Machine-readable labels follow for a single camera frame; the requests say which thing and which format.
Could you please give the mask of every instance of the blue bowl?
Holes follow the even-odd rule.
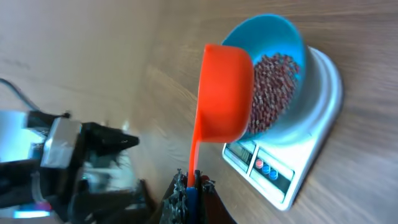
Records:
[[[235,27],[221,44],[244,49],[251,56],[253,65],[258,63],[263,55],[271,57],[281,53],[293,57],[300,66],[290,107],[295,104],[305,78],[307,46],[300,32],[290,21],[274,14],[255,16]],[[258,138],[262,134],[245,133],[242,139]]]

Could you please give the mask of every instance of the blue button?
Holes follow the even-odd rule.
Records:
[[[263,172],[264,174],[269,174],[270,171],[271,171],[271,167],[270,167],[269,165],[265,164],[265,165],[262,167],[262,172]]]
[[[269,178],[270,178],[271,180],[276,180],[276,179],[278,179],[278,171],[276,171],[276,170],[271,170],[271,171],[269,172]]]

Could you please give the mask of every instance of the white kitchen scale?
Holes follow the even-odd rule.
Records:
[[[328,56],[308,48],[297,103],[258,139],[225,144],[223,158],[279,210],[288,210],[343,102],[343,85]]]

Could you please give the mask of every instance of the red beans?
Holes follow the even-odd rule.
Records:
[[[262,56],[254,66],[254,95],[248,131],[266,131],[288,107],[299,66],[288,55]]]

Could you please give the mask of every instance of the scale button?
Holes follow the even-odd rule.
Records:
[[[271,180],[276,180],[276,179],[278,179],[278,171],[276,171],[276,170],[271,170],[271,171],[269,172],[269,178],[270,178]]]
[[[271,167],[269,166],[269,165],[267,165],[267,164],[265,164],[263,167],[262,167],[262,172],[264,173],[264,174],[269,174],[269,172],[271,171]]]
[[[261,169],[263,165],[264,165],[264,162],[262,161],[262,159],[257,159],[256,160],[257,169]]]

